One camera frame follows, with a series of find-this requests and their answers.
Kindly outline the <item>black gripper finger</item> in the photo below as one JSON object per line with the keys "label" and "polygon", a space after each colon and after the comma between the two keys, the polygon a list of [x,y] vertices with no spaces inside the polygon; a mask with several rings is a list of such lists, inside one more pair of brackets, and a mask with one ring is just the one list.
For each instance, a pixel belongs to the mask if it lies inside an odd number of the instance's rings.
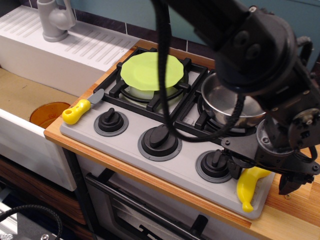
{"label": "black gripper finger", "polygon": [[243,167],[243,162],[238,158],[230,158],[227,161],[227,168],[232,178],[238,180],[241,176]]}
{"label": "black gripper finger", "polygon": [[288,195],[298,190],[301,185],[311,184],[314,181],[313,175],[304,174],[293,174],[293,175],[282,175],[280,177],[278,194]]}

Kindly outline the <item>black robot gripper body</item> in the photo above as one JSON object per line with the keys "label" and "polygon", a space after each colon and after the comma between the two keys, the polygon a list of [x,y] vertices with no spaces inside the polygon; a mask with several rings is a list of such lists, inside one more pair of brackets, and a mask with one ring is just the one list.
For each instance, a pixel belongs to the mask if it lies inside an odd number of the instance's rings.
{"label": "black robot gripper body", "polygon": [[221,145],[234,158],[289,179],[312,179],[320,174],[320,165],[299,157],[290,147],[285,129],[271,117],[266,117],[254,134],[225,137]]}

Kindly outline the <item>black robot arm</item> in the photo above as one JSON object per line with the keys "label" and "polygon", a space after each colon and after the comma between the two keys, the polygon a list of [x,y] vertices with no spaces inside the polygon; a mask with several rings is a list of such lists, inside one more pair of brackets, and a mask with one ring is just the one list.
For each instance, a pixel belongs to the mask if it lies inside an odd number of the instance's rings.
{"label": "black robot arm", "polygon": [[279,194],[287,195],[311,183],[320,172],[316,145],[320,142],[320,89],[306,65],[312,52],[307,37],[296,38],[282,18],[236,0],[155,1],[159,39],[159,75],[164,76],[173,8],[193,25],[213,50],[220,83],[237,94],[231,119],[212,135],[224,135],[236,123],[246,96],[266,113],[256,133],[225,137],[222,146],[242,168],[260,167],[280,174]]}

